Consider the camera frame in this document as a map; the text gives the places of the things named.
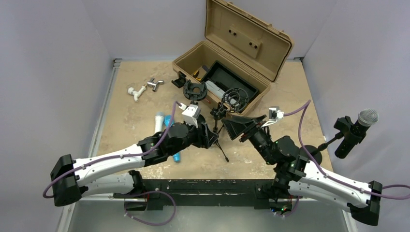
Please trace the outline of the black tripod shock-mount stand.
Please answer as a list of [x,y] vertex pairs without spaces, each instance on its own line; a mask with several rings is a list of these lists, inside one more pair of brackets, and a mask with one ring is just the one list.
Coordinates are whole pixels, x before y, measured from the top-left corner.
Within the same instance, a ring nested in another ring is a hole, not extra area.
[[217,107],[211,110],[211,115],[215,120],[213,132],[219,135],[221,129],[218,130],[218,121],[227,116],[227,113],[240,113],[247,106],[249,96],[247,92],[242,88],[228,89],[221,98],[221,101],[217,104]]

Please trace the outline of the blue microphone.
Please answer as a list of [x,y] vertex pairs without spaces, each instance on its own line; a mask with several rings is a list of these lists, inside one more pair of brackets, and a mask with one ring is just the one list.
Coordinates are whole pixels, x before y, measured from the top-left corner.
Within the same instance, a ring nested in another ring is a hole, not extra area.
[[[171,120],[171,115],[166,115],[164,117],[164,124],[166,127],[168,127],[169,125],[173,125],[174,124],[174,120]],[[180,162],[180,152],[177,152],[173,155],[173,160],[174,162]]]

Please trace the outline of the black round-base mic stand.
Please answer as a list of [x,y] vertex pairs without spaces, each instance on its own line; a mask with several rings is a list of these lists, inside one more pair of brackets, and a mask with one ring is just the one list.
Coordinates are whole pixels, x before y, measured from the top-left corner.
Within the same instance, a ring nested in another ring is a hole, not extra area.
[[188,80],[183,86],[183,94],[185,98],[190,100],[190,104],[198,105],[199,102],[205,99],[207,96],[206,84],[204,83],[195,84],[195,83],[192,83],[191,80]]

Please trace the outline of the white microphone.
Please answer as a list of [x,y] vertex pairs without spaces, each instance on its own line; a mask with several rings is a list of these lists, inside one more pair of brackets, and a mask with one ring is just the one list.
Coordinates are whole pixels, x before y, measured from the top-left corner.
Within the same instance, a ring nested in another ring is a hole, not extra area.
[[164,117],[165,114],[163,112],[157,112],[155,115],[155,126],[154,126],[154,133],[162,131],[164,125]]

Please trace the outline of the black round-base clip stand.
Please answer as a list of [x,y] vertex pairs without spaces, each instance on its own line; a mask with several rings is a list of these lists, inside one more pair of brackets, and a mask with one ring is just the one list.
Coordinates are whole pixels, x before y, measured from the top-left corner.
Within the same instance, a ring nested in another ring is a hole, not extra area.
[[331,143],[339,139],[343,139],[343,141],[337,148],[336,156],[340,159],[344,159],[348,155],[348,153],[353,149],[353,147],[361,141],[360,136],[353,134],[353,126],[354,124],[352,123],[351,118],[349,116],[338,118],[334,124],[334,128],[337,129],[339,132],[336,133],[331,140],[319,145],[318,147],[312,145],[305,145],[307,151],[313,157],[312,159],[315,160],[318,164],[321,164],[321,152],[326,150]]

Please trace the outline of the black silver-grille microphone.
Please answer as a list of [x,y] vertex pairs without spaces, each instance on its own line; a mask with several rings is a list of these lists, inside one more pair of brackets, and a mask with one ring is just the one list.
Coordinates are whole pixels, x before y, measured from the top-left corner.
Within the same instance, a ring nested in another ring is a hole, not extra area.
[[357,121],[352,122],[349,116],[338,118],[334,128],[343,135],[343,141],[335,151],[335,156],[344,159],[351,150],[363,141],[367,130],[379,120],[379,113],[374,109],[364,109],[358,114]]

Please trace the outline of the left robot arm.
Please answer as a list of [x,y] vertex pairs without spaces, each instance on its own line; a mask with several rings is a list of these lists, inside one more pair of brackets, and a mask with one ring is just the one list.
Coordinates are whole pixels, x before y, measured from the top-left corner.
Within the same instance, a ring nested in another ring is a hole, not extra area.
[[137,173],[116,173],[156,165],[188,147],[210,148],[218,139],[203,116],[196,124],[174,123],[122,150],[93,158],[73,159],[61,156],[50,173],[50,196],[57,207],[70,205],[81,198],[102,193],[140,197],[144,184]]

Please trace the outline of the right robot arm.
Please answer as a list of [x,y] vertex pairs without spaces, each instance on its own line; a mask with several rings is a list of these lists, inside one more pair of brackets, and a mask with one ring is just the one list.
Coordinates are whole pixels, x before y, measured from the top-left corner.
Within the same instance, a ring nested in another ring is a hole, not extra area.
[[233,116],[222,123],[232,140],[250,141],[265,163],[274,165],[276,176],[268,192],[273,199],[293,195],[333,203],[363,224],[378,225],[381,183],[355,181],[317,166],[289,136],[272,141],[262,128],[263,119]]

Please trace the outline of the grey case in toolbox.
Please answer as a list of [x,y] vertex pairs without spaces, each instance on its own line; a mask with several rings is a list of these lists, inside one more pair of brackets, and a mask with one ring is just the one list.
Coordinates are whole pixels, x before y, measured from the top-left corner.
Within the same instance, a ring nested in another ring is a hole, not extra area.
[[223,94],[225,93],[225,90],[222,90],[220,87],[218,87],[216,84],[211,82],[210,80],[207,80],[205,82],[207,89],[209,92],[213,93],[215,96],[217,96],[220,101],[222,101]]

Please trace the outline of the black toolbox tray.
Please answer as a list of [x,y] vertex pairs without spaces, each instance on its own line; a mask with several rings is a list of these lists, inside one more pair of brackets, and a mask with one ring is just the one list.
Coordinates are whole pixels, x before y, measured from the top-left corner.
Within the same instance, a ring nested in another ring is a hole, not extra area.
[[249,96],[248,102],[254,100],[260,93],[257,87],[231,71],[219,61],[213,63],[201,82],[205,83],[207,80],[210,80],[225,91],[231,88],[244,89]]

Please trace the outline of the yellow tool in toolbox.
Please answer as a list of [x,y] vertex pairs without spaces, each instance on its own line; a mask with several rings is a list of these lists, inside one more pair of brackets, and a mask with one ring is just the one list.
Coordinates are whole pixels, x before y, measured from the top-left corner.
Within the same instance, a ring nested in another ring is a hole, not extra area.
[[206,65],[202,65],[198,70],[196,70],[193,73],[193,78],[201,82],[208,71],[209,71],[209,68]]

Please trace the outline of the silver metal tee fitting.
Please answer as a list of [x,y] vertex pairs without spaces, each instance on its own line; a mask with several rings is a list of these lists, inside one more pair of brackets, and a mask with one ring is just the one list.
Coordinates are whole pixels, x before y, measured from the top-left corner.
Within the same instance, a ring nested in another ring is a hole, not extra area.
[[163,81],[163,80],[155,81],[155,78],[151,78],[151,79],[147,82],[147,85],[152,88],[152,91],[153,91],[153,92],[156,92],[156,91],[158,90],[158,87],[159,87],[160,85],[163,85],[163,84],[164,84],[164,81]]

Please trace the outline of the tan plastic toolbox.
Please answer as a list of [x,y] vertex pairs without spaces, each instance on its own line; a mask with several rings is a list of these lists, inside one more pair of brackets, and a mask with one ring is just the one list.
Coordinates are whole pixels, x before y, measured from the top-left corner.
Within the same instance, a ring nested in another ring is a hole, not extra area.
[[205,40],[172,62],[173,70],[193,83],[204,78],[202,66],[220,62],[260,93],[249,99],[240,116],[248,116],[270,90],[294,47],[293,39],[224,0],[206,2]]

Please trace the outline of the white plastic pipe fitting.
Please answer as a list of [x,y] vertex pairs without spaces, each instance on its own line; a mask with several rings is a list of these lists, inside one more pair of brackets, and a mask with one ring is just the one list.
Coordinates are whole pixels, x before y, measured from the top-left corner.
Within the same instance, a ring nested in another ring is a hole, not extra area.
[[133,87],[128,88],[127,93],[133,96],[135,102],[138,102],[141,94],[146,90],[146,85],[141,86],[139,90],[134,89]]

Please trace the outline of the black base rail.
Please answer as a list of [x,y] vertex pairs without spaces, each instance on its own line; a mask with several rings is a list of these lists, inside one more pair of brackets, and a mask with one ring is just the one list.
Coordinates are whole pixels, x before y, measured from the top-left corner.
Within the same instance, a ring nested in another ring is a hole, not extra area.
[[290,212],[295,197],[273,189],[271,179],[145,179],[124,199],[127,210],[162,210],[165,206],[219,206]]

